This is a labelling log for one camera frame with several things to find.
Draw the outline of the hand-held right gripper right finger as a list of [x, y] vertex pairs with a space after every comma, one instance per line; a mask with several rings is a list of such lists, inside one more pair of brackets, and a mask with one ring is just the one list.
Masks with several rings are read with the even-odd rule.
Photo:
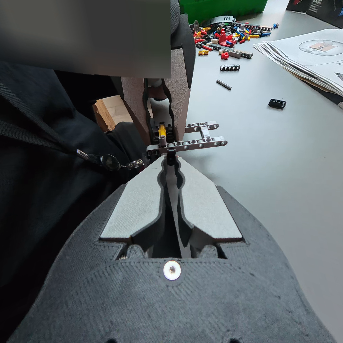
[[215, 183], [187, 163], [175, 159], [178, 228], [184, 247], [239, 242], [243, 236]]

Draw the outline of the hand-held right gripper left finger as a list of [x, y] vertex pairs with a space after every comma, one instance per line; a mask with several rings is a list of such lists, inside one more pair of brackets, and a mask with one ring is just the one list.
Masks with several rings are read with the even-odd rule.
[[161, 156], [126, 184], [101, 240], [137, 245], [159, 241], [165, 223], [165, 165]]

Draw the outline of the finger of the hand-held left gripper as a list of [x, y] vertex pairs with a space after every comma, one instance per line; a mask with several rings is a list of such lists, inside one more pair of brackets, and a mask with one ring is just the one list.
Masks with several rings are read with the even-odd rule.
[[165, 90], [169, 99], [170, 113], [174, 116], [175, 135], [184, 135], [190, 88], [188, 87], [183, 49], [173, 49], [170, 52], [170, 78], [164, 79]]
[[123, 102], [144, 143], [152, 142], [147, 82], [143, 78], [121, 77]]

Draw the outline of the grey lego frame assembly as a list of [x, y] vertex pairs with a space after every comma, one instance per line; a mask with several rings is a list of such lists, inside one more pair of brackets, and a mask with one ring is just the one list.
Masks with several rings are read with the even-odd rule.
[[227, 140], [224, 137], [211, 137], [210, 135], [211, 131], [216, 130], [218, 127], [219, 125], [215, 121], [187, 124], [185, 126], [185, 133], [199, 133], [200, 137], [197, 139], [177, 141], [173, 136], [171, 124], [160, 122], [153, 129], [153, 142], [156, 144], [149, 145], [146, 149], [146, 154], [151, 157], [153, 155], [160, 156], [167, 154], [169, 149], [181, 152], [225, 146]]

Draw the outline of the pile of loose lego pieces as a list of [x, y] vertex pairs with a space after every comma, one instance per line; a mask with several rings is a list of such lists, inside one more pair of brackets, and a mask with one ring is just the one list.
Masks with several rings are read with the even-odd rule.
[[233, 16], [218, 16], [199, 24], [196, 20], [190, 24], [199, 49], [198, 55], [204, 56], [209, 51], [217, 51], [222, 59], [228, 57], [251, 59], [253, 54], [242, 50], [242, 45], [251, 39], [269, 37], [278, 23], [272, 26], [239, 22]]

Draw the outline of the lego instruction booklet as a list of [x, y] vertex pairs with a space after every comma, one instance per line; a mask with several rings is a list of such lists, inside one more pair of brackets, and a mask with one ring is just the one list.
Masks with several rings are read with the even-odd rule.
[[326, 92], [343, 96], [343, 30], [324, 29], [254, 48], [297, 78]]

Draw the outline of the green plastic bin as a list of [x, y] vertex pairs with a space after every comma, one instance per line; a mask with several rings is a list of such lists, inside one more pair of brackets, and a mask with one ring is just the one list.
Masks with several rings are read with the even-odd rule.
[[242, 16], [261, 13], [266, 0], [180, 0], [180, 10], [188, 18], [210, 19], [220, 15]]

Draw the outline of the person's dark clothing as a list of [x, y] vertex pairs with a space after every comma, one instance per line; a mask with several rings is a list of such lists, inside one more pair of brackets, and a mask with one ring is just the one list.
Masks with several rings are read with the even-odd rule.
[[[1, 122], [120, 164], [145, 151], [133, 123], [104, 133], [92, 104], [117, 95], [110, 77], [1, 61]], [[47, 128], [54, 137], [48, 135]], [[1, 297], [27, 297], [75, 228], [135, 175], [1, 135]]]

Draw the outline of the black box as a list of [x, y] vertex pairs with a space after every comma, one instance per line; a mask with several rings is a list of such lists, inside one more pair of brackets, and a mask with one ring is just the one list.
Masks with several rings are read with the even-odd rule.
[[290, 0], [286, 11], [300, 12], [343, 28], [342, 0]]

